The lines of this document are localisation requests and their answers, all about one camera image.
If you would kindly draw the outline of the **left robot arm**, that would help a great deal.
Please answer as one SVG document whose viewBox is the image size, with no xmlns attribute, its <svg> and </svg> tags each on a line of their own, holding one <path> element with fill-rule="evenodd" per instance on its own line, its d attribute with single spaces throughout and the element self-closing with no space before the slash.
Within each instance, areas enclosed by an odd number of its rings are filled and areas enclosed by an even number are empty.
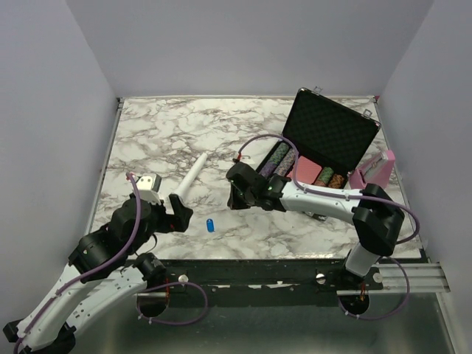
<svg viewBox="0 0 472 354">
<path fill-rule="evenodd" d="M 87 321 L 125 297 L 165 284 L 165 266 L 154 254 L 143 253 L 110 286 L 100 287 L 153 236 L 187 230 L 193 210 L 175 194 L 170 202 L 171 214 L 162 201 L 153 204 L 131 195 L 108 223 L 83 236 L 40 305 L 28 317 L 4 326 L 14 353 L 69 353 Z"/>
</svg>

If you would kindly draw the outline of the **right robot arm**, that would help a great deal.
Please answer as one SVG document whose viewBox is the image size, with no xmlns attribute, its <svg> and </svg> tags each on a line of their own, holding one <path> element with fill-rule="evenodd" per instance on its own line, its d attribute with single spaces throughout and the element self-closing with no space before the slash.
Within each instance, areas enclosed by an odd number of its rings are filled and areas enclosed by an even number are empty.
<svg viewBox="0 0 472 354">
<path fill-rule="evenodd" d="M 312 212 L 353 225 L 358 242 L 339 271 L 341 284 L 349 289 L 364 283 L 371 267 L 393 254 L 405 219 L 401 205 L 376 184 L 361 190 L 331 190 L 278 175 L 265 178 L 243 162 L 235 163 L 226 179 L 231 184 L 230 209 Z"/>
</svg>

